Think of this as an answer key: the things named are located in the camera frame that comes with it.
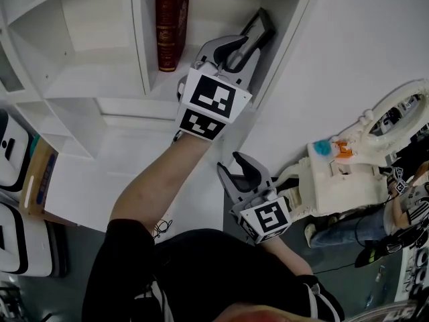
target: red book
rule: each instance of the red book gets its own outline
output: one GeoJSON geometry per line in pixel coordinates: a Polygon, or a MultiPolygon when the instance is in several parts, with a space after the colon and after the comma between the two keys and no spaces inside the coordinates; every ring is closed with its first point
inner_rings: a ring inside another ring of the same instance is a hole
{"type": "Polygon", "coordinates": [[[174,72],[186,42],[189,0],[156,0],[158,68],[174,72]]]}

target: gray floor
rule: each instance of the gray floor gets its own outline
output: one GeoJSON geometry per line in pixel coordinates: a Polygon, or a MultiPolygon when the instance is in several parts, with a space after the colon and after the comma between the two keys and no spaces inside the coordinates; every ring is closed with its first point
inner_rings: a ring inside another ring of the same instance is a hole
{"type": "MultiPolygon", "coordinates": [[[[308,220],[298,221],[282,236],[284,241],[313,267],[315,272],[338,268],[355,261],[361,251],[360,246],[341,246],[311,250],[307,247],[303,230],[308,220]]],[[[233,218],[225,213],[224,230],[246,240],[245,232],[233,218]]],[[[86,282],[95,256],[103,242],[104,234],[85,227],[66,227],[69,253],[69,274],[65,278],[20,277],[23,301],[32,321],[40,321],[47,313],[53,313],[52,321],[80,321],[86,282]]],[[[355,269],[343,268],[319,274],[320,281],[340,301],[347,316],[353,316],[365,309],[367,299],[373,291],[374,305],[393,300],[400,271],[401,253],[387,257],[382,262],[355,269]],[[377,285],[380,264],[386,267],[385,275],[377,285]]],[[[112,280],[120,280],[118,273],[112,280]]]]}

